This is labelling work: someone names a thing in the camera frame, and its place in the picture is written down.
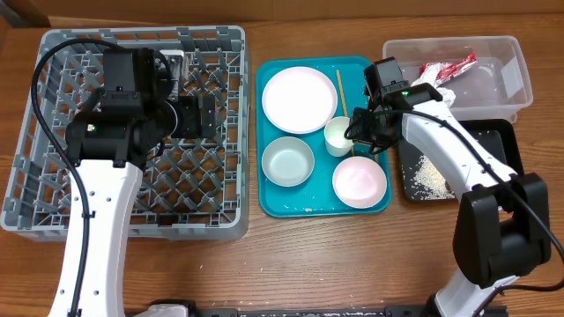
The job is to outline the white cup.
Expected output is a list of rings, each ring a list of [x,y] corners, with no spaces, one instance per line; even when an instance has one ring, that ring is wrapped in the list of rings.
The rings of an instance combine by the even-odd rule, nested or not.
[[[327,152],[333,157],[343,157],[353,147],[353,141],[345,138],[349,119],[345,116],[332,118],[324,128],[324,140]]]

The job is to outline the white rice pile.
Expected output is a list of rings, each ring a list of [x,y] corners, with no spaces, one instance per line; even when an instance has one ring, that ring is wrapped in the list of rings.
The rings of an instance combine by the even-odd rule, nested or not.
[[[421,200],[448,200],[455,197],[444,177],[425,155],[419,157],[412,182],[415,195]]]

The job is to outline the white red wrapper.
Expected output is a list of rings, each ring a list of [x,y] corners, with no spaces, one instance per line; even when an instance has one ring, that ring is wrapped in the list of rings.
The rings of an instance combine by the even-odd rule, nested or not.
[[[411,86],[430,84],[442,96],[447,107],[451,107],[456,100],[456,94],[444,85],[464,74],[476,62],[476,56],[470,54],[459,63],[425,63],[419,68],[419,77],[411,83]]]

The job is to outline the grey bowl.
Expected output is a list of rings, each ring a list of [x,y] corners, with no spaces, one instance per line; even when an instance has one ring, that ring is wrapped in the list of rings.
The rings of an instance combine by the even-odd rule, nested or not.
[[[301,139],[283,136],[266,146],[261,167],[272,183],[280,187],[294,187],[312,174],[315,157],[311,148]]]

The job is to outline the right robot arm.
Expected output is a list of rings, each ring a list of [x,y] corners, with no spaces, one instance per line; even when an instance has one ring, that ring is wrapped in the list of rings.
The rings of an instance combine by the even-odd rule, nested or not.
[[[364,70],[367,108],[355,108],[345,137],[377,154],[404,139],[441,173],[459,201],[457,270],[420,308],[422,316],[480,316],[493,299],[524,290],[517,279],[563,247],[550,230],[548,192],[486,151],[429,83],[410,85],[395,58]]]

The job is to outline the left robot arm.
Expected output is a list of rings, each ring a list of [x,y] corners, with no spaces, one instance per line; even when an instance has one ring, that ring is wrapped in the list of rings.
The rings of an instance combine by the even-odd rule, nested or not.
[[[180,50],[107,48],[104,85],[65,129],[71,185],[67,233],[52,316],[122,316],[130,216],[150,151],[167,138],[215,135],[213,97],[182,96],[189,59]]]

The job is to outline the small white pink plate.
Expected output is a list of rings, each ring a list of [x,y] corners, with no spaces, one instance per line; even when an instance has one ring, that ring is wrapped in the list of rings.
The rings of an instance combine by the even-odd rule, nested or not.
[[[385,172],[373,159],[354,156],[338,164],[332,176],[332,187],[345,205],[367,209],[384,198],[388,182]]]

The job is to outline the black tray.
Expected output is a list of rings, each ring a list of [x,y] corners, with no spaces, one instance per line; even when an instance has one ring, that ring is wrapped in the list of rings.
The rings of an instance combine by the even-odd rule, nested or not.
[[[512,124],[503,119],[461,121],[460,124],[503,164],[524,174]],[[414,145],[402,139],[397,145],[404,197],[411,203],[456,200],[442,175]]]

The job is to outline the left wooden chopstick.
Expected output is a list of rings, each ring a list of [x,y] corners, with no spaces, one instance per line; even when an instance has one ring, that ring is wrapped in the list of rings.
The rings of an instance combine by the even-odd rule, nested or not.
[[[343,108],[343,111],[344,111],[344,116],[348,118],[349,116],[348,116],[347,106],[346,106],[346,102],[345,102],[344,87],[343,87],[343,84],[342,84],[342,78],[341,78],[341,73],[340,73],[339,69],[336,70],[336,74],[337,74],[337,79],[338,79],[338,88],[339,88],[339,93],[340,93],[340,97],[341,97],[341,103],[342,103],[342,108]],[[351,154],[352,154],[352,156],[354,156],[354,154],[355,154],[353,147],[351,148]]]

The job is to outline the grey plastic dish rack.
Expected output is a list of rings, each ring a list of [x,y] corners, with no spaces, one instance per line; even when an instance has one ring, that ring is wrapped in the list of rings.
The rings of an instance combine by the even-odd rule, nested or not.
[[[214,138],[167,138],[151,150],[131,212],[132,237],[237,240],[248,230],[249,64],[239,26],[59,29],[41,39],[31,94],[1,212],[8,231],[63,241],[71,174],[65,129],[104,85],[107,48],[179,49],[189,58],[182,96],[215,97]]]

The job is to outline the teal serving tray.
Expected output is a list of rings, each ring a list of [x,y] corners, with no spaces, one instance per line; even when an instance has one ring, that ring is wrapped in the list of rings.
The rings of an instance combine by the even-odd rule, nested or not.
[[[266,117],[262,106],[262,93],[268,81],[279,71],[296,66],[314,68],[326,75],[335,85],[338,105],[333,118],[344,114],[338,88],[336,70],[339,69],[345,93],[348,114],[354,106],[367,107],[364,95],[363,70],[371,62],[361,56],[334,56],[277,60],[264,63],[256,73],[256,147],[258,168],[258,194],[263,210],[273,217],[339,216],[377,213],[385,210],[391,202],[390,169],[386,152],[378,155],[377,162],[386,174],[388,188],[384,198],[376,206],[355,209],[341,202],[332,187],[332,175],[341,162],[331,156],[325,147],[323,128],[308,134],[291,134],[275,127]],[[269,181],[261,167],[262,154],[266,146],[277,138],[293,136],[304,141],[313,151],[315,167],[306,181],[294,187],[280,187]]]

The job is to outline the large white plate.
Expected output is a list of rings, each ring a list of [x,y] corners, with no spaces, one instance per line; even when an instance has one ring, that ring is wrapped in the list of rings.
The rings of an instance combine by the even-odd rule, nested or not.
[[[263,112],[278,129],[308,134],[323,128],[338,105],[335,85],[321,71],[296,66],[276,73],[262,93]]]

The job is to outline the clear plastic bin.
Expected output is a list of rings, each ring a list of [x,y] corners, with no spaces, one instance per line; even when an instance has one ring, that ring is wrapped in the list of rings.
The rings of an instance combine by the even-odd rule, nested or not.
[[[533,101],[531,81],[518,40],[505,36],[443,37],[386,41],[382,56],[395,57],[404,78],[419,77],[425,63],[459,63],[473,54],[477,62],[444,86],[456,99],[450,108],[459,121],[504,119]]]

